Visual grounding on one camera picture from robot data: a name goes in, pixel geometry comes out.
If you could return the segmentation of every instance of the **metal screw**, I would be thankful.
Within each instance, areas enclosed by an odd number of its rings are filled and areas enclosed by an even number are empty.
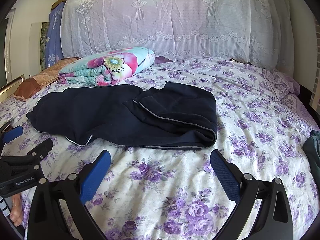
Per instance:
[[[76,179],[76,177],[77,177],[77,174],[71,173],[71,174],[68,176],[68,179],[74,180],[74,179]]]
[[[40,184],[44,184],[44,183],[46,183],[46,181],[47,181],[46,178],[41,178],[41,179],[39,180],[39,183],[40,183]]]
[[[246,174],[244,175],[244,178],[247,179],[247,180],[252,180],[252,175],[249,174],[249,173],[246,173]]]
[[[281,179],[275,178],[275,183],[276,183],[276,184],[281,184]]]

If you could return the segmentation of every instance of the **blue textured finger pad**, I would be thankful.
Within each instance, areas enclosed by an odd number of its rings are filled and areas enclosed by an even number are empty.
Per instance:
[[[3,135],[2,141],[4,143],[9,143],[12,140],[14,140],[15,138],[18,138],[22,134],[23,134],[23,128],[21,126],[17,126],[15,128],[13,128],[12,130],[6,132]]]
[[[92,200],[111,165],[110,153],[104,150],[101,154],[103,154],[103,156],[98,160],[96,165],[90,171],[89,175],[81,184],[80,200],[83,205],[87,201]]]
[[[210,155],[210,163],[228,198],[238,204],[240,201],[240,185],[215,151],[212,151]]]

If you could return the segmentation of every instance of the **floral bedsheet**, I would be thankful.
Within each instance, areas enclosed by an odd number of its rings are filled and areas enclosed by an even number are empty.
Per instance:
[[[26,118],[39,98],[81,85],[54,83],[27,102],[10,98],[0,104],[1,121],[14,117],[24,133],[5,146],[4,155],[24,155],[51,138],[53,149],[42,161],[50,180],[65,179],[91,163],[103,149],[112,165],[94,198],[86,206],[109,240],[213,239],[234,202],[228,200],[210,167],[209,156],[219,149],[224,157],[256,179],[282,179],[293,218],[294,239],[299,239],[319,212],[316,184],[302,150],[317,125],[295,94],[298,84],[279,72],[222,58],[194,57],[153,65],[121,84],[162,88],[167,82],[201,87],[217,101],[218,139],[209,149],[174,151],[120,147],[97,139],[86,147],[62,136],[38,133]],[[35,188],[22,193],[28,226]],[[64,202],[66,221],[81,238]],[[257,215],[257,201],[240,239],[246,237]]]

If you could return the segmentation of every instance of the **orange fabric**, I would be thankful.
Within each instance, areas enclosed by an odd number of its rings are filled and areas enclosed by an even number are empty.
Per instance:
[[[40,91],[42,88],[50,85],[59,79],[59,70],[64,66],[76,61],[79,58],[65,58],[59,60],[52,67],[41,71],[39,74],[23,81],[13,96],[20,101],[27,101],[30,97]]]

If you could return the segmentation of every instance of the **bed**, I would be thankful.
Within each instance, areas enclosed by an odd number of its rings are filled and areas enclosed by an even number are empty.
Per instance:
[[[302,150],[310,131],[319,127],[297,98],[300,87],[291,78],[294,55],[288,0],[190,0],[197,8],[193,15],[186,15],[191,7],[181,7],[185,0],[154,0],[148,7],[151,1],[67,0],[61,23],[64,56],[143,46],[174,60],[152,65],[119,84],[147,90],[179,82],[212,92],[217,101],[217,142],[197,151],[120,147],[102,139],[80,147],[62,136],[38,133],[25,116],[37,101],[47,93],[82,86],[53,83],[27,102],[10,98],[1,103],[1,118],[13,117],[14,125],[24,129],[23,136],[6,145],[4,155],[23,155],[51,138],[54,146],[42,169],[54,181],[78,173],[106,149],[112,165],[86,204],[106,237],[191,240],[212,239],[235,206],[210,167],[210,153],[218,149],[256,179],[281,178],[294,239],[300,239],[320,210],[317,186]],[[171,18],[173,9],[159,16],[148,14],[152,6],[163,9],[173,4],[190,26],[179,29],[179,18]],[[191,21],[194,15],[197,21]],[[210,25],[212,19],[221,24]],[[22,193],[26,231],[34,191]],[[61,204],[73,236],[79,238],[68,208]],[[240,239],[248,235],[259,205],[257,201]],[[198,217],[195,209],[203,210],[204,216]]]

